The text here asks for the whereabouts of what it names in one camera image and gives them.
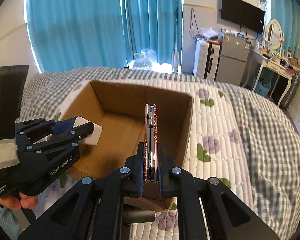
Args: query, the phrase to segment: phone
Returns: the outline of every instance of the phone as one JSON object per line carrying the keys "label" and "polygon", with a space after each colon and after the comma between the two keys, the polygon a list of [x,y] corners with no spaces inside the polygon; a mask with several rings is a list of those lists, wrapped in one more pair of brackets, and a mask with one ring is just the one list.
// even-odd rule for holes
{"label": "phone", "polygon": [[143,180],[158,180],[157,107],[146,104]]}

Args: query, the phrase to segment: wall-mounted tv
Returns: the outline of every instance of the wall-mounted tv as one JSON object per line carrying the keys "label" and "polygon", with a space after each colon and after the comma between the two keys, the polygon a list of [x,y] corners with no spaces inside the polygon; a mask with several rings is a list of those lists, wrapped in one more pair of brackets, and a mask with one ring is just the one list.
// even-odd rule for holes
{"label": "wall-mounted tv", "polygon": [[242,0],[222,0],[221,19],[262,34],[265,12]]}

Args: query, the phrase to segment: white suitcase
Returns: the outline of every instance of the white suitcase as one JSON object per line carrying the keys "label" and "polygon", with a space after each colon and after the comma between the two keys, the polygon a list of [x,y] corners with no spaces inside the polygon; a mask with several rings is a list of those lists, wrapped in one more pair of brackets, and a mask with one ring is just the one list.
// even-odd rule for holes
{"label": "white suitcase", "polygon": [[194,56],[193,73],[196,77],[214,80],[217,72],[220,46],[198,40]]}

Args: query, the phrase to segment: desk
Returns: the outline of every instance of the desk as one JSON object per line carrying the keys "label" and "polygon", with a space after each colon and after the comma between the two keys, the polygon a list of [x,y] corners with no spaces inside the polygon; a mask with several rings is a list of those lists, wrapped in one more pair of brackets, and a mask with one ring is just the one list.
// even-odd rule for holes
{"label": "desk", "polygon": [[[282,76],[286,79],[288,79],[288,85],[285,89],[285,91],[283,92],[282,96],[280,97],[280,100],[278,102],[278,106],[280,106],[280,103],[283,99],[283,97],[286,95],[286,93],[288,92],[290,86],[291,86],[291,79],[292,79],[292,76],[293,76],[293,73],[291,73],[289,70],[285,69],[283,66],[281,66],[280,64],[278,63],[275,63],[273,60],[270,60],[268,59],[267,57],[259,54],[259,53],[256,53],[255,51],[253,51],[253,59],[256,60],[258,63],[260,63],[260,69],[259,69],[259,72],[258,72],[258,76],[257,76],[257,79],[256,79],[256,82],[253,86],[253,89],[252,89],[252,92],[255,91],[256,87],[257,87],[257,84],[258,84],[258,80],[260,78],[260,75],[261,75],[261,72],[262,72],[262,69],[263,68],[268,68],[270,70],[272,70],[273,72],[277,73],[278,74],[278,77],[277,77],[277,80],[275,81],[275,84],[274,84],[274,87],[270,93],[270,97],[272,96],[272,93],[273,91],[275,90],[276,86],[277,86],[277,83],[278,83],[278,80],[279,80],[279,76]],[[247,79],[245,81],[245,83],[243,84],[242,87],[245,87],[248,83],[248,80],[249,80],[249,76],[250,76],[250,68],[248,66],[248,74],[247,74]]]}

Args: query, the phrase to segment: black suitcase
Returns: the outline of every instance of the black suitcase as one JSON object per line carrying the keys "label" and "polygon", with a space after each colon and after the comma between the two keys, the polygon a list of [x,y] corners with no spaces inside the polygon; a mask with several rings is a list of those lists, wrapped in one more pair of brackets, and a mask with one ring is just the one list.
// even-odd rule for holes
{"label": "black suitcase", "polygon": [[[285,89],[287,87],[287,84],[288,84],[288,80],[286,78],[280,76],[277,86],[272,94],[272,98],[274,99],[274,102],[276,104],[278,104],[283,92],[285,91]],[[298,74],[294,74],[292,76],[291,86],[280,103],[280,108],[282,108],[284,110],[288,109],[295,93],[297,92],[299,84],[300,84],[300,77],[298,76]]]}

